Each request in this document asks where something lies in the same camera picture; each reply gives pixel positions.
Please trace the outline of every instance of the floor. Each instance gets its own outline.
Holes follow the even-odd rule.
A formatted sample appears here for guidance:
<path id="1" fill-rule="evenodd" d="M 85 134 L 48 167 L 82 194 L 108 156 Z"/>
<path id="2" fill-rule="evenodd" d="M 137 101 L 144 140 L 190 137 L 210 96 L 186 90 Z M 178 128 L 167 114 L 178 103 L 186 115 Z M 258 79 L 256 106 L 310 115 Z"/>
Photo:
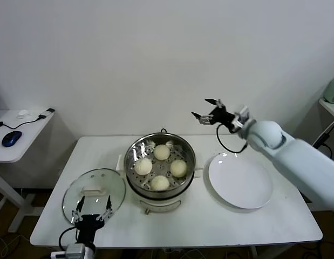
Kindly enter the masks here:
<path id="1" fill-rule="evenodd" d="M 50 193 L 38 193 L 33 202 L 34 206 L 43 206 L 46 204 Z M 17 212 L 17 208 L 10 202 L 6 202 L 2 210 L 0 211 L 0 237 L 5 240 L 6 243 L 11 242 L 18 234 L 8 234 L 6 232 L 8 226 L 10 225 L 12 219 Z M 334 243 L 334 213 L 333 212 L 315 212 L 315 219 L 317 220 L 323 234 L 323 241 L 330 241 Z M 18 232 L 29 239 L 33 228 L 37 223 L 38 217 L 26 217 L 19 228 Z M 307 248 L 313 248 L 316 243 L 304 244 Z M 48 248 L 38 248 L 32 246 L 24 238 L 15 239 L 11 245 L 9 245 L 7 251 L 3 251 L 5 248 L 3 242 L 0 241 L 0 258 L 41 258 L 42 256 L 50 254 L 52 250 Z M 258 253 L 261 253 L 263 250 L 268 247 L 257 247 Z M 310 254 L 305 253 L 317 253 L 317 250 L 307 250 L 301 246 L 295 245 L 290 248 L 288 251 L 279 255 L 276 259 L 290 259 L 290 258 L 300 258 L 300 259 L 315 259 L 315 258 L 334 258 L 334 245 L 329 243 L 322 243 L 320 245 L 322 257 L 314 257 Z M 240 248 L 206 248 L 199 249 L 199 251 L 204 255 L 206 259 L 248 259 L 252 258 L 249 249 L 246 247 Z M 163 251 L 162 249 L 156 250 L 135 250 L 135 249 L 104 249 L 98 250 L 96 253 L 96 258 L 100 259 L 120 259 L 120 258 L 135 258 L 135 259 L 200 259 L 202 255 L 198 251 L 191 251 L 191 249 L 185 249 L 182 251 Z"/>

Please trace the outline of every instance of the green device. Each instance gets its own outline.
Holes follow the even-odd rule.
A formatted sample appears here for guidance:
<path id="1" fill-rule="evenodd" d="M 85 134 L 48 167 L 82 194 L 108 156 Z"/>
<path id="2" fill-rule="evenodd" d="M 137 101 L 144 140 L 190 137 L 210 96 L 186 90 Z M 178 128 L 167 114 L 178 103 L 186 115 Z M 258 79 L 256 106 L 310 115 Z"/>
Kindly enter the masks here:
<path id="1" fill-rule="evenodd" d="M 334 104 L 334 78 L 326 87 L 323 97 L 325 101 Z"/>

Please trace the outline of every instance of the white wall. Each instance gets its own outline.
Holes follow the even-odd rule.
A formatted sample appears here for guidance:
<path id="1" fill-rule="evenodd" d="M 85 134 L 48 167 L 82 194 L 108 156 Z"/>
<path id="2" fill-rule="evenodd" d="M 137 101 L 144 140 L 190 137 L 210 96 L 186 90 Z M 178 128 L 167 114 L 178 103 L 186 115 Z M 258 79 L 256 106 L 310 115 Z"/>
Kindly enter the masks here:
<path id="1" fill-rule="evenodd" d="M 293 132 L 332 77 L 334 0 L 0 0 L 0 108 L 56 108 L 50 185 L 82 135 L 213 134 L 204 98 Z"/>

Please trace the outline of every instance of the table leg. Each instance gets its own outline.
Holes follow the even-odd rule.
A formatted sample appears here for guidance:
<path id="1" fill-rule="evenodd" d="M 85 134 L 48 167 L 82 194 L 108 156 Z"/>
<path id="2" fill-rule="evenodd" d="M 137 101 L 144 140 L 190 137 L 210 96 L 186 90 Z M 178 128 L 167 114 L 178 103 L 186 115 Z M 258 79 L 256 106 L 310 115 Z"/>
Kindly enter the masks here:
<path id="1" fill-rule="evenodd" d="M 0 176 L 0 193 L 4 195 L 4 198 L 0 202 L 0 209 L 4 205 L 6 199 L 10 200 L 15 206 L 19 208 L 14 220 L 12 221 L 8 232 L 17 232 L 22 220 L 25 216 L 40 216 L 43 207 L 33 207 L 31 202 L 35 197 L 34 194 L 28 194 L 26 199 L 23 199 L 4 179 Z"/>
<path id="2" fill-rule="evenodd" d="M 32 206 L 26 202 L 2 177 L 0 176 L 0 193 L 4 195 L 19 209 L 25 212 L 32 212 Z"/>
<path id="3" fill-rule="evenodd" d="M 33 201 L 33 198 L 35 198 L 34 194 L 28 194 L 26 196 L 25 200 L 26 200 L 26 202 L 31 203 Z M 26 211 L 20 209 L 17 212 L 15 218 L 13 219 L 13 221 L 10 225 L 10 227 L 8 229 L 8 233 L 17 232 L 17 230 L 18 230 L 19 226 L 21 225 L 22 220 L 25 216 L 40 216 L 42 211 L 43 211 L 43 207 L 33 207 L 32 211 L 30 211 L 28 213 Z"/>
<path id="4" fill-rule="evenodd" d="M 0 200 L 0 210 L 3 208 L 3 206 L 4 206 L 4 204 L 5 204 L 5 202 L 6 202 L 6 198 L 5 197 L 3 197 L 1 200 Z"/>
<path id="5" fill-rule="evenodd" d="M 287 251 L 292 246 L 293 244 L 280 244 L 271 246 L 266 251 L 255 257 L 255 259 L 273 259 L 278 255 L 280 255 L 281 253 Z"/>

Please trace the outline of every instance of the small white side table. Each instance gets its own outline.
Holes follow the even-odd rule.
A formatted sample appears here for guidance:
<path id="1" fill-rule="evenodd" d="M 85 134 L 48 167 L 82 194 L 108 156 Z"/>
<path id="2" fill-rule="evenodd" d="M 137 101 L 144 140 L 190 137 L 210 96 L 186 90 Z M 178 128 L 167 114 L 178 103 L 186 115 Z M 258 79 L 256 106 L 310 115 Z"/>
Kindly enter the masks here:
<path id="1" fill-rule="evenodd" d="M 321 106 L 323 106 L 332 116 L 334 116 L 334 104 L 328 103 L 323 99 L 319 100 Z"/>
<path id="2" fill-rule="evenodd" d="M 26 121 L 35 120 L 39 114 L 45 110 L 39 111 L 30 111 L 30 115 L 24 119 L 17 119 L 17 114 L 19 111 L 9 110 L 9 111 L 0 111 L 0 121 L 3 121 L 5 124 L 16 127 L 19 124 Z M 3 137 L 13 131 L 5 126 L 0 127 L 0 163 L 14 163 L 17 162 L 25 152 L 28 150 L 30 145 L 33 143 L 35 138 L 39 135 L 41 130 L 45 127 L 48 121 L 52 118 L 53 114 L 49 115 L 45 119 L 39 121 L 22 125 L 16 131 L 22 131 L 23 135 L 21 138 L 12 146 L 4 147 L 1 144 Z M 21 224 L 25 216 L 39 216 L 43 207 L 34 208 L 31 206 L 31 202 L 35 197 L 34 194 L 27 195 L 26 199 L 23 199 L 1 176 L 0 176 L 0 193 L 4 195 L 4 198 L 0 201 L 0 209 L 5 204 L 6 200 L 10 200 L 15 206 L 19 208 L 17 215 L 12 221 L 11 226 L 8 229 L 8 232 L 15 233 Z"/>

